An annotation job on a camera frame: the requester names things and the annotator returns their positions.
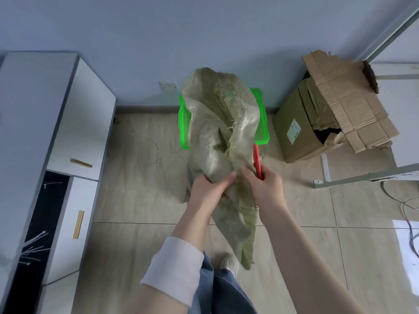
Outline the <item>person's blue jeans leg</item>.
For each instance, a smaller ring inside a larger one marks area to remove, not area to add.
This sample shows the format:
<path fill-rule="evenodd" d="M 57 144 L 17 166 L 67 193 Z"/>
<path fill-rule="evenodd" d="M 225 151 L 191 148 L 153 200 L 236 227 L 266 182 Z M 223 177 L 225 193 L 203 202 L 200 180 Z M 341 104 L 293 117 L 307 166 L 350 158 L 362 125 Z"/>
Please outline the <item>person's blue jeans leg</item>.
<path fill-rule="evenodd" d="M 252 302 L 227 273 L 215 270 L 204 253 L 199 285 L 188 314 L 257 314 Z"/>

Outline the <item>person's left hand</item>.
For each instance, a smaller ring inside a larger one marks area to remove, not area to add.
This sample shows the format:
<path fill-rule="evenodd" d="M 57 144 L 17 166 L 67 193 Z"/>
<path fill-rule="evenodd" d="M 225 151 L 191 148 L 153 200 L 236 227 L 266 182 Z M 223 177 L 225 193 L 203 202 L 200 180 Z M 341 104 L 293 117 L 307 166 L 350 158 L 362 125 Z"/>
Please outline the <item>person's left hand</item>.
<path fill-rule="evenodd" d="M 192 185 L 190 199 L 187 204 L 188 212 L 205 217 L 207 221 L 210 220 L 213 211 L 224 195 L 212 195 L 212 184 L 205 175 L 198 177 Z"/>

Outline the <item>torn cardboard box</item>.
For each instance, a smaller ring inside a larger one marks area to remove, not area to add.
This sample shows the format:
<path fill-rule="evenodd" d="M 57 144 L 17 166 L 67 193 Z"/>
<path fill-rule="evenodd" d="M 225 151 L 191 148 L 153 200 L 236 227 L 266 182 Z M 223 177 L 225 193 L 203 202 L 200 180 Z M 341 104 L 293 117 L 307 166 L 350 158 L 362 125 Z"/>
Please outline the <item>torn cardboard box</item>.
<path fill-rule="evenodd" d="M 286 163 L 307 160 L 348 142 L 354 153 L 387 149 L 399 135 L 378 98 L 366 61 L 317 50 L 304 55 L 305 76 L 273 117 Z"/>

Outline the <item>green plastic basket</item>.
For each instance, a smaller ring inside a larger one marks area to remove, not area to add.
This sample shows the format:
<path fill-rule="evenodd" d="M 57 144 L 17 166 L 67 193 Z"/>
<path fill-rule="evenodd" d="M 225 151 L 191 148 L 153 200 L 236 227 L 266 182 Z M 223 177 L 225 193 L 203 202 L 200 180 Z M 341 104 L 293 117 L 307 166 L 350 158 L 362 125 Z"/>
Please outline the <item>green plastic basket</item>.
<path fill-rule="evenodd" d="M 256 98 L 256 102 L 259 106 L 259 124 L 255 133 L 255 144 L 265 145 L 270 141 L 270 134 L 268 130 L 268 117 L 266 114 L 265 105 L 263 104 L 262 92 L 259 88 L 250 88 L 250 91 Z M 182 149 L 189 150 L 189 126 L 191 121 L 191 112 L 187 109 L 185 100 L 182 95 L 179 96 L 179 131 L 180 139 L 179 144 Z"/>

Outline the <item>person's left forearm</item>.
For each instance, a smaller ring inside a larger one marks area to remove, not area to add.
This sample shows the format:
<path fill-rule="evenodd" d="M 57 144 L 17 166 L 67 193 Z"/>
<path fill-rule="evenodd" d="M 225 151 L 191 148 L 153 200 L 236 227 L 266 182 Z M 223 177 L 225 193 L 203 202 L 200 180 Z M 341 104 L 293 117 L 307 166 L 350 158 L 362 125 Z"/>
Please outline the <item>person's left forearm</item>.
<path fill-rule="evenodd" d="M 188 205 L 140 281 L 123 314 L 187 314 L 199 285 L 212 209 Z"/>

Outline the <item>grey-green woven sack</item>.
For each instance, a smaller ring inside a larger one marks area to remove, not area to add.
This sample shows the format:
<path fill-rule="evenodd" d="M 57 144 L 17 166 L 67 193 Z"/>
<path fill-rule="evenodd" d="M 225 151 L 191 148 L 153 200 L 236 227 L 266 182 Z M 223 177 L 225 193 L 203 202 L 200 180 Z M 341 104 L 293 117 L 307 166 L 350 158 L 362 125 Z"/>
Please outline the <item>grey-green woven sack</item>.
<path fill-rule="evenodd" d="M 258 208 L 240 169 L 246 166 L 255 172 L 253 149 L 260 119 L 256 98 L 238 76 L 207 67 L 193 71 L 182 96 L 191 113 L 185 199 L 189 200 L 192 184 L 200 175 L 217 183 L 233 171 L 238 173 L 212 219 L 242 267 L 250 270 Z"/>

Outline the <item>person's right forearm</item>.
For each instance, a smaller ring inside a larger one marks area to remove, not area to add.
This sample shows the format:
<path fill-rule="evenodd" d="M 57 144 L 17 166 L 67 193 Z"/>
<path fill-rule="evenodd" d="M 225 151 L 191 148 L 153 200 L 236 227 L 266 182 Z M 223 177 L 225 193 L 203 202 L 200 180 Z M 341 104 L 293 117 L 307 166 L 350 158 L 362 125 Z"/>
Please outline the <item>person's right forearm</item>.
<path fill-rule="evenodd" d="M 364 314 L 284 206 L 258 204 L 297 314 Z"/>

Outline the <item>red handled tool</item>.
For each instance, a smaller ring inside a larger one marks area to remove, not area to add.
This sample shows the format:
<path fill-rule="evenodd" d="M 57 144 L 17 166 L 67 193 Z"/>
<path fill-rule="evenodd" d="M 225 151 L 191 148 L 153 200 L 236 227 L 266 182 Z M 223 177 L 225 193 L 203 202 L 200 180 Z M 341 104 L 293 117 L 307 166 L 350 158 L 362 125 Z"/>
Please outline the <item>red handled tool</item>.
<path fill-rule="evenodd" d="M 261 169 L 260 164 L 260 155 L 259 155 L 259 148 L 257 144 L 253 145 L 253 161 L 254 161 L 254 168 L 256 170 L 256 176 L 259 180 L 264 180 L 263 172 Z"/>

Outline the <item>person's right hand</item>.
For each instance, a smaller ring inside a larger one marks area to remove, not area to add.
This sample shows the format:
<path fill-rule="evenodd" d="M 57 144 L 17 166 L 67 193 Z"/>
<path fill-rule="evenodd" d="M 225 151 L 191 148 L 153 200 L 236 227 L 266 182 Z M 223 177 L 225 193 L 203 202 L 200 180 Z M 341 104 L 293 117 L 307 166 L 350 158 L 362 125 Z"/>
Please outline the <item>person's right hand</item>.
<path fill-rule="evenodd" d="M 259 215 L 263 223 L 275 213 L 288 213 L 285 201 L 282 179 L 267 166 L 261 165 L 264 180 L 259 188 L 251 188 L 252 194 L 259 207 Z"/>

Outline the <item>white drawer cabinet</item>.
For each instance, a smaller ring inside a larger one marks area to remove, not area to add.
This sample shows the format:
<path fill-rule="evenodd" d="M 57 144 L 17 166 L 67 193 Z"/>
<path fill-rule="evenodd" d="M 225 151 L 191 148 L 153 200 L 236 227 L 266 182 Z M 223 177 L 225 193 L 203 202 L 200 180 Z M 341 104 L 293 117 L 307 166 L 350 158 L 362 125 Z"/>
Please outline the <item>white drawer cabinet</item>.
<path fill-rule="evenodd" d="M 18 264 L 24 242 L 46 230 L 51 250 L 29 312 L 71 314 L 116 100 L 77 53 L 14 51 L 0 63 L 0 313 L 16 271 L 34 266 Z"/>

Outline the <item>person's beige shoe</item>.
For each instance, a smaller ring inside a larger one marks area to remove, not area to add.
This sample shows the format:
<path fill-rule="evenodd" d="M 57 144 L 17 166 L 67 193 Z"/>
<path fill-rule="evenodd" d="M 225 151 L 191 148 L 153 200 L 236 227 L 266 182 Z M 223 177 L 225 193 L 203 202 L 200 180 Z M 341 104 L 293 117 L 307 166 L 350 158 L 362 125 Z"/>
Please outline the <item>person's beige shoe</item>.
<path fill-rule="evenodd" d="M 228 275 L 231 275 L 234 279 L 237 278 L 240 269 L 240 262 L 238 261 L 237 257 L 232 253 L 226 254 L 219 265 L 220 272 L 227 273 Z"/>

